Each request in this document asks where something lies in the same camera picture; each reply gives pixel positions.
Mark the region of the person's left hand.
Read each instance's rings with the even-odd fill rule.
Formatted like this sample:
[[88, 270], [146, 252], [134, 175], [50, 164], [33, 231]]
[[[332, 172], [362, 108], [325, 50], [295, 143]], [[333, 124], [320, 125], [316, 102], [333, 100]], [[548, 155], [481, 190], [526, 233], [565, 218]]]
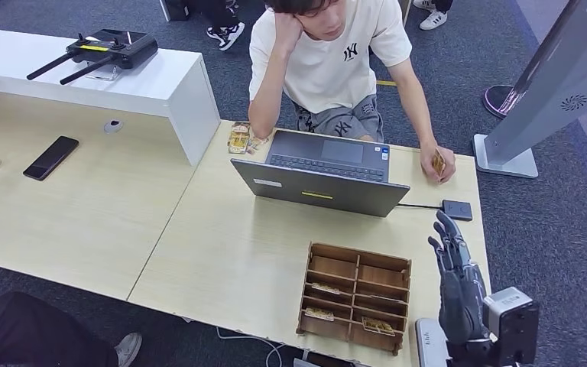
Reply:
[[435, 184], [449, 181], [456, 172], [454, 152], [433, 143], [421, 145], [420, 164], [428, 180]]

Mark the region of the person's right hand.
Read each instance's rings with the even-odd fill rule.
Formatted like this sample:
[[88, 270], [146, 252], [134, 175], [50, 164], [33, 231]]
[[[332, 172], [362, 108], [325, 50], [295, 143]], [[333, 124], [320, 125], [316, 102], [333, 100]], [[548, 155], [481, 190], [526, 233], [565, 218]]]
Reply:
[[275, 13], [274, 50], [282, 55], [290, 55], [297, 45], [303, 32], [303, 25], [292, 14]]

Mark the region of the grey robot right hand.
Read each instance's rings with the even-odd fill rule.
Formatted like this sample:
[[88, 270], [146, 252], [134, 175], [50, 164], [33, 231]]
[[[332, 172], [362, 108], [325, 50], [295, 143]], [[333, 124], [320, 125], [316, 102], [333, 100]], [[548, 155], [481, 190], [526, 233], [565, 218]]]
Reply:
[[453, 219], [436, 212], [433, 228], [439, 238], [428, 238], [440, 275], [438, 321], [446, 339], [456, 345], [489, 338], [483, 323], [485, 282], [463, 235]]

